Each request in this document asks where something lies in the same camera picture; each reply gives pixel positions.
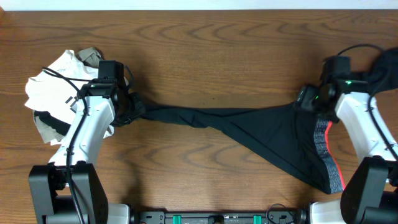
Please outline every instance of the gray stripe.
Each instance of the gray stripe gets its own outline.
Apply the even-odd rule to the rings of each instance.
[[[328,152],[325,139],[325,131],[328,127],[329,121],[324,119],[318,119],[315,131],[313,134],[313,140],[317,149],[319,157],[326,165],[326,169],[329,174],[329,183],[331,193],[337,193],[343,191],[343,185],[341,184],[340,174],[338,172],[337,165],[333,160],[331,154]]]

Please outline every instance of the white cloth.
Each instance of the white cloth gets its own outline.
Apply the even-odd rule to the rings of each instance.
[[[72,50],[66,50],[49,68],[68,78],[92,80],[98,77],[98,69],[84,66]],[[71,82],[79,89],[87,83]],[[36,77],[28,79],[25,91],[29,97],[25,106],[36,111],[48,111],[54,118],[72,124],[76,116],[76,104],[79,102],[75,100],[76,90],[65,80],[40,72]],[[112,136],[113,133],[114,127],[109,126],[104,138]],[[51,141],[51,145],[61,143],[56,139]]]

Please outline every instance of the gray cloth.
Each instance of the gray cloth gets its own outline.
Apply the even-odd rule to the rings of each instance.
[[[94,48],[90,47],[84,50],[79,51],[76,55],[76,58],[79,61],[83,62],[84,65],[90,66],[93,68],[98,68],[100,60],[102,60],[101,54]],[[36,125],[37,130],[39,131],[43,142],[48,143],[53,139],[56,139],[58,142],[64,138],[64,135],[56,132],[55,129],[43,123],[39,117],[33,117],[33,121]]]

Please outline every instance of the wooden table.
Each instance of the wooden table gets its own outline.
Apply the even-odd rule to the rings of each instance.
[[[129,65],[137,91],[157,103],[264,108],[317,83],[322,60],[358,43],[398,44],[398,11],[6,12],[0,28],[1,223],[34,223],[27,177],[58,147],[43,144],[24,106],[28,77],[65,49],[96,47]],[[355,70],[377,52],[352,50]],[[397,93],[377,96],[397,139]],[[344,126],[330,147],[349,181],[358,160]],[[97,173],[110,202],[137,208],[265,210],[325,195],[214,129],[136,121],[104,140]]]

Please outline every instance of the red trim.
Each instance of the red trim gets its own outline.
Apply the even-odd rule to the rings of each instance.
[[[326,131],[325,131],[326,148],[328,149],[328,152],[329,152],[331,158],[333,159],[333,161],[335,162],[335,164],[336,164],[336,166],[337,166],[338,173],[339,173],[339,175],[340,175],[341,184],[342,184],[343,190],[344,190],[344,189],[346,188],[346,184],[344,183],[343,174],[341,173],[340,167],[338,166],[338,164],[337,164],[337,162],[336,162],[336,159],[333,157],[333,155],[331,154],[330,149],[329,149],[328,133],[329,133],[329,129],[330,129],[330,127],[331,127],[331,124],[332,124],[332,122],[329,121],[328,127],[326,128]]]

